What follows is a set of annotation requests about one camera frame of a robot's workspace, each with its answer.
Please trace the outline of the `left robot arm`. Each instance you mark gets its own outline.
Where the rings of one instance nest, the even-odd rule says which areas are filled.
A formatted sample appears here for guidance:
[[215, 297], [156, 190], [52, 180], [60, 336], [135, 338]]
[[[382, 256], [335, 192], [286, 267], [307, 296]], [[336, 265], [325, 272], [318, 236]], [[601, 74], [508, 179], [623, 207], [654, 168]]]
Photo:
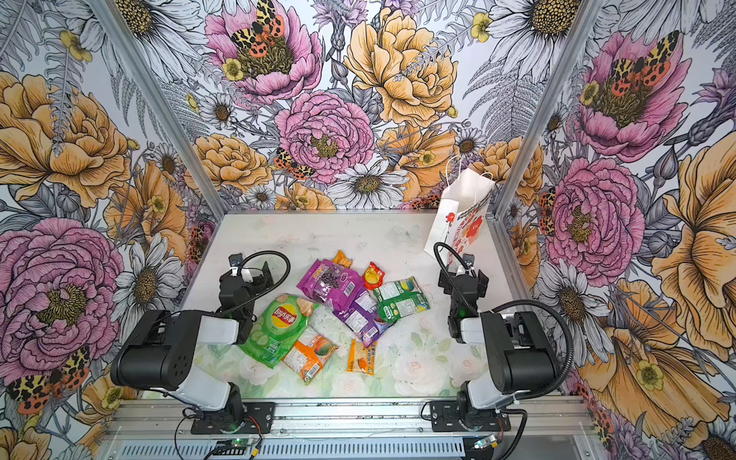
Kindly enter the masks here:
[[268, 264], [231, 268], [220, 276], [216, 312], [149, 310], [111, 364], [113, 383], [170, 395], [213, 429], [240, 429], [248, 418], [239, 388], [197, 367], [195, 351], [199, 345], [244, 345], [256, 322], [255, 300], [273, 285]]

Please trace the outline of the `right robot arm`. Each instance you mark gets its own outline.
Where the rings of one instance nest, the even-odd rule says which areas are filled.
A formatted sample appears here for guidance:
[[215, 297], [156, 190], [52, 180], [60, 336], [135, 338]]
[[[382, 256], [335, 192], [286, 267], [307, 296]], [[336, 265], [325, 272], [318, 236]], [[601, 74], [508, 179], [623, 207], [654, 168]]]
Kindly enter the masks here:
[[534, 299], [512, 300], [481, 312], [477, 300], [486, 295], [488, 283], [480, 271], [440, 270], [438, 286], [450, 297], [450, 337], [484, 346], [488, 371], [463, 383], [454, 404], [433, 406], [435, 431], [509, 429], [501, 414], [506, 407], [548, 394], [569, 372], [570, 364], [559, 363], [535, 312], [558, 322], [561, 316]]

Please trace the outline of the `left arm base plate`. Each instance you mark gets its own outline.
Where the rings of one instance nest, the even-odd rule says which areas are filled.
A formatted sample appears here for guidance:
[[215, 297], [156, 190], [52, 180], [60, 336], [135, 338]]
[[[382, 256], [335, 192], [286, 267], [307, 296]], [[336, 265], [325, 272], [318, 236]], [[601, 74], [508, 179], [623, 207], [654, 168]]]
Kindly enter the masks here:
[[192, 423], [190, 431], [193, 435], [268, 434], [275, 408], [275, 402], [244, 402], [241, 409], [205, 411]]

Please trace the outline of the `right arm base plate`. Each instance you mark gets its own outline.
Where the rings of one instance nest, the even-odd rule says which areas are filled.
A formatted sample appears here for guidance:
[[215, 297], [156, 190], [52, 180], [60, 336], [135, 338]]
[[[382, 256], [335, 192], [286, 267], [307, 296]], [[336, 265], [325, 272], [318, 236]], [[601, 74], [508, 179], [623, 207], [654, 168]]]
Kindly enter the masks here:
[[438, 400], [429, 402], [429, 421], [433, 432], [506, 432], [511, 429], [509, 418], [492, 409], [475, 409], [460, 402]]

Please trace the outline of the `large orange snack bag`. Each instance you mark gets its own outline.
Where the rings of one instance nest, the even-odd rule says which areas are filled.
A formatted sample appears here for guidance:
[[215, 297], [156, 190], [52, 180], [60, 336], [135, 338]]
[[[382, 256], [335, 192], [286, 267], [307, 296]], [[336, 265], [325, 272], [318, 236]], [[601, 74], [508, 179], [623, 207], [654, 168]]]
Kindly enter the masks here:
[[337, 350], [338, 346], [333, 341], [308, 326], [282, 358], [282, 362], [296, 373], [304, 384], [310, 384]]

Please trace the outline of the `magenta snack bag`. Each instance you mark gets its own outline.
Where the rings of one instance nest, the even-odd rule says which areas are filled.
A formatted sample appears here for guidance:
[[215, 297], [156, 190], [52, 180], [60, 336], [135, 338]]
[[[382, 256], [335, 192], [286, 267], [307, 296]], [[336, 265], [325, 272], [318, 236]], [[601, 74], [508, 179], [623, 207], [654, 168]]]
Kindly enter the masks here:
[[328, 260], [316, 260], [297, 287], [308, 299], [336, 312], [348, 310], [365, 291], [358, 272]]

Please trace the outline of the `white floral paper bag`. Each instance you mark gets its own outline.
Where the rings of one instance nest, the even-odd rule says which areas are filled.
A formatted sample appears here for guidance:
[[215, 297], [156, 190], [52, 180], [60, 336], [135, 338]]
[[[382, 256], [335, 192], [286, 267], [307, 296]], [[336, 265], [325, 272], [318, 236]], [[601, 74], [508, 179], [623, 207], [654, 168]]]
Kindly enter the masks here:
[[441, 195], [425, 253], [432, 256], [435, 243], [446, 243], [463, 254], [480, 234], [495, 189], [488, 172], [463, 171]]

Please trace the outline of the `green chips bag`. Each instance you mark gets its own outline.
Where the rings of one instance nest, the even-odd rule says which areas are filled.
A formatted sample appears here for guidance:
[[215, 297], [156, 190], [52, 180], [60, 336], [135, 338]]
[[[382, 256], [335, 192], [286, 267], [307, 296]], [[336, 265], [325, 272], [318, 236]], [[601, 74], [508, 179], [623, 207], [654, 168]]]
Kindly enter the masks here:
[[274, 368], [306, 331], [317, 308], [318, 304], [302, 297], [278, 296], [257, 319], [240, 348], [253, 360]]

